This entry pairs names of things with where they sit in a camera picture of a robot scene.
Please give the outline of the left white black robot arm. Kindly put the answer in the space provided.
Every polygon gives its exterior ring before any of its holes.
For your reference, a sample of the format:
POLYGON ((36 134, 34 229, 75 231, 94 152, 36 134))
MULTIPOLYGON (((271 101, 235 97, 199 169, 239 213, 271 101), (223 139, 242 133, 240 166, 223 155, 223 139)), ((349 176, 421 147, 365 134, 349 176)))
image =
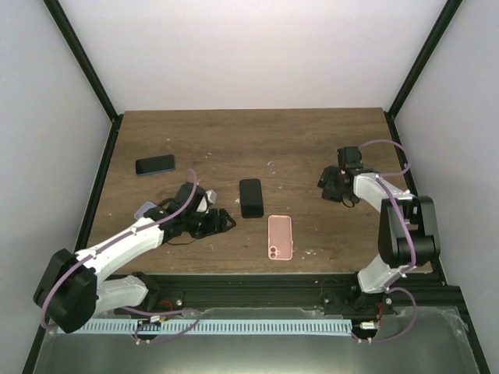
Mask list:
POLYGON ((157 316, 159 288, 144 273, 119 279, 112 274, 133 259, 187 233, 193 240, 225 233, 236 226, 225 209, 214 207, 216 194, 191 182, 176 195, 145 209, 130 227, 77 252, 57 251, 34 293, 40 322, 66 333, 83 327, 93 316, 122 309, 157 316))

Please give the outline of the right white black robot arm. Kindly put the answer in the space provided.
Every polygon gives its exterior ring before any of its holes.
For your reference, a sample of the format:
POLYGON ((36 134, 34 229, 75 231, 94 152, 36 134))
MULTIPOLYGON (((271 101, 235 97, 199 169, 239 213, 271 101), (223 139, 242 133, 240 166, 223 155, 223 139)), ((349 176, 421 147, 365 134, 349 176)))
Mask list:
POLYGON ((354 207, 363 201, 379 213, 378 254, 357 273, 349 309, 363 314, 379 294, 401 277, 437 259, 441 252, 436 210, 429 196, 415 196, 386 181, 373 169, 326 167, 317 183, 322 198, 354 207))

